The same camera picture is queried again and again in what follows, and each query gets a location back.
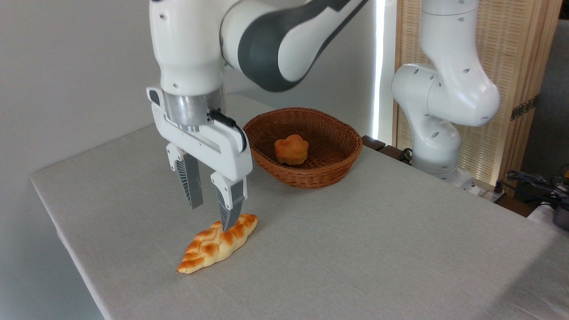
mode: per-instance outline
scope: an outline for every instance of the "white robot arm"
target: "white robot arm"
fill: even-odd
[[[391,90],[413,134],[413,166],[470,190],[457,168],[460,134],[451,124],[482,126],[500,106],[498,88],[476,53],[478,0],[423,0],[420,44],[434,64],[405,64]]]
[[[193,208],[203,202],[197,161],[215,170],[224,230],[247,198],[251,153],[224,116],[224,64],[262,88],[297,85],[367,0],[312,0],[278,9],[255,0],[151,0],[150,27],[161,88],[147,88],[152,112]]]

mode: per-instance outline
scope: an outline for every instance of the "brown wicker basket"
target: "brown wicker basket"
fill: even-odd
[[[243,129],[257,163],[296,188],[323,188],[342,180],[362,149],[361,137],[351,126],[315,109],[270,111],[251,119]],[[274,143],[291,134],[299,134],[309,143],[308,159],[301,165],[277,162]]]

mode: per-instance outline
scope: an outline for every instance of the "gray table surface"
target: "gray table surface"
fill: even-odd
[[[271,109],[227,104],[240,125]],[[569,318],[569,237],[368,148],[319,190],[255,164],[247,243],[177,274],[219,212],[205,166],[190,209],[166,144],[150,126],[32,177],[107,319]]]

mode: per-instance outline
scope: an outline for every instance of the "bread roll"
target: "bread roll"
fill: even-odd
[[[257,217],[250,214],[240,215],[235,225],[226,232],[223,232],[221,221],[215,222],[209,229],[193,238],[185,251],[178,272],[192,273],[227,259],[245,243],[256,226]]]

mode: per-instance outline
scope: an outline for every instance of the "electrical cable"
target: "electrical cable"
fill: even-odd
[[[413,158],[413,149],[405,148],[405,149],[403,149],[403,152],[401,153],[401,156],[399,157],[399,161],[407,160],[408,162],[411,162],[412,158]]]
[[[527,174],[521,171],[510,170],[506,174],[506,178],[509,181],[523,181],[530,183],[533,187],[550,193],[554,193],[557,195],[561,193],[569,196],[569,193],[567,191],[553,186],[550,182],[548,182],[542,176],[537,174]]]
[[[539,196],[539,195],[534,195],[534,194],[528,193],[528,192],[526,192],[526,191],[524,191],[524,190],[522,190],[522,189],[520,189],[520,188],[516,188],[516,187],[514,187],[514,186],[512,186],[512,185],[510,185],[510,184],[508,184],[508,183],[506,183],[506,182],[504,182],[504,181],[501,181],[501,183],[504,184],[506,187],[511,188],[511,189],[514,190],[514,191],[518,191],[519,193],[524,194],[524,195],[526,195],[526,196],[529,196],[529,197],[532,197],[532,198],[541,200],[542,202],[548,202],[548,203],[551,203],[551,204],[556,204],[556,205],[558,205],[558,206],[564,206],[564,207],[565,207],[565,206],[569,206],[569,201],[567,201],[567,200],[565,200],[565,199],[558,198],[557,196],[550,196],[550,197],[548,197],[548,198],[545,198],[545,197],[543,197],[543,196]]]
[[[241,150],[241,153],[243,153],[247,149],[247,136],[245,135],[245,132],[243,132],[243,130],[239,128],[237,122],[234,119],[231,119],[230,117],[224,115],[223,113],[217,110],[210,110],[208,115],[211,117],[211,119],[214,119],[215,121],[220,121],[221,123],[230,128],[236,128],[239,134],[241,135],[241,139],[243,141],[243,149]]]

